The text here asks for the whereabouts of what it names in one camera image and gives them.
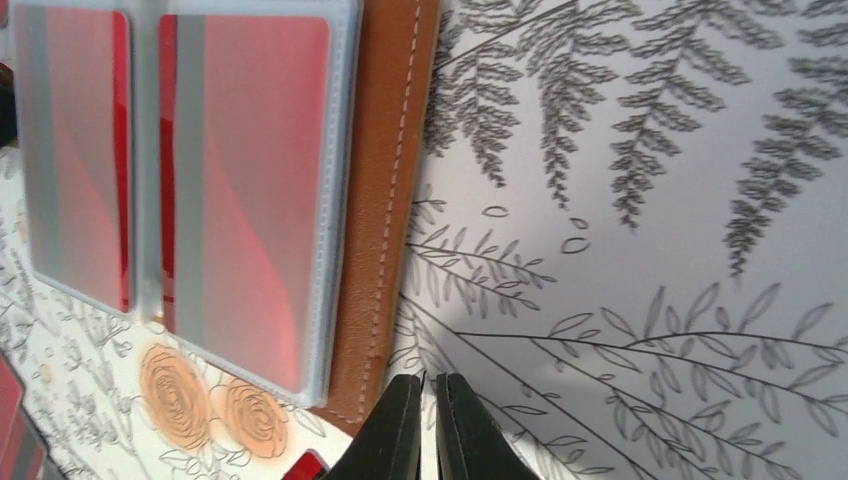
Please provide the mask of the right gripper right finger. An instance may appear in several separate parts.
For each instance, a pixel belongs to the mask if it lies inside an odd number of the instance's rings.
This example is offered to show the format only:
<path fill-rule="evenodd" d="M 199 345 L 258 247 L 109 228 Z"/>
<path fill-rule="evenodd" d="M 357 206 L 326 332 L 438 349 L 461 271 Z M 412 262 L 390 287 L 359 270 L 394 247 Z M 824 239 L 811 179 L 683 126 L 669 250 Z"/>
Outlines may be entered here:
<path fill-rule="evenodd" d="M 436 377 L 439 477 L 452 480 L 536 480 L 516 455 L 468 381 L 458 373 Z"/>

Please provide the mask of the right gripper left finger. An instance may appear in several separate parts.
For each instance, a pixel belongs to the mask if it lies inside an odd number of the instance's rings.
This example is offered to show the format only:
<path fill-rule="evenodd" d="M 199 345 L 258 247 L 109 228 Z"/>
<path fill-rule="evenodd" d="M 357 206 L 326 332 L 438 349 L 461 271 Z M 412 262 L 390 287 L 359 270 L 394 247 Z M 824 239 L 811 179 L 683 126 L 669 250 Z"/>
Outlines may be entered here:
<path fill-rule="evenodd" d="M 417 480 L 421 459 L 422 382 L 396 375 L 325 480 Z"/>

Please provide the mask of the brown leather card holder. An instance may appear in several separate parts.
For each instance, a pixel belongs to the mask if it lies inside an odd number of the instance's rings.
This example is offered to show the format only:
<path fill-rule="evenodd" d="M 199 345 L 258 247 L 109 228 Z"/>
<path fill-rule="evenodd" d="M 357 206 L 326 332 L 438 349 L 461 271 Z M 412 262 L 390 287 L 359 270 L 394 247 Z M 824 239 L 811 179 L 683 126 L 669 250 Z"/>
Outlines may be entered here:
<path fill-rule="evenodd" d="M 128 311 L 114 312 L 54 288 L 65 318 L 109 344 L 133 324 L 152 326 L 209 363 L 309 408 L 355 434 L 380 399 L 402 280 L 404 243 L 423 147 L 439 33 L 437 1 L 5 1 L 1 26 L 12 80 L 3 92 L 3 131 L 18 133 L 17 60 L 11 9 L 17 2 L 123 12 L 130 24 L 132 174 Z M 223 367 L 165 321 L 162 220 L 160 23 L 167 15 L 318 16 L 330 27 L 322 160 L 308 301 L 305 378 L 290 392 Z"/>

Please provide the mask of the red card black stripe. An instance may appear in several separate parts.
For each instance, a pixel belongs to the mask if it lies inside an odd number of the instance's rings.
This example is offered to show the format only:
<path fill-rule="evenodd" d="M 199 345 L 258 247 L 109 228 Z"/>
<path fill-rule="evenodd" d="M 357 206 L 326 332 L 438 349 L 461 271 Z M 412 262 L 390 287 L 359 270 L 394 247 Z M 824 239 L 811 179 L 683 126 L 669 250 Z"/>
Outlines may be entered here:
<path fill-rule="evenodd" d="M 44 282 L 102 308 L 131 303 L 130 24 L 118 10 L 17 2 L 30 258 Z"/>
<path fill-rule="evenodd" d="M 160 46 L 166 324 L 224 368 L 299 391 L 329 24 L 167 15 Z"/>

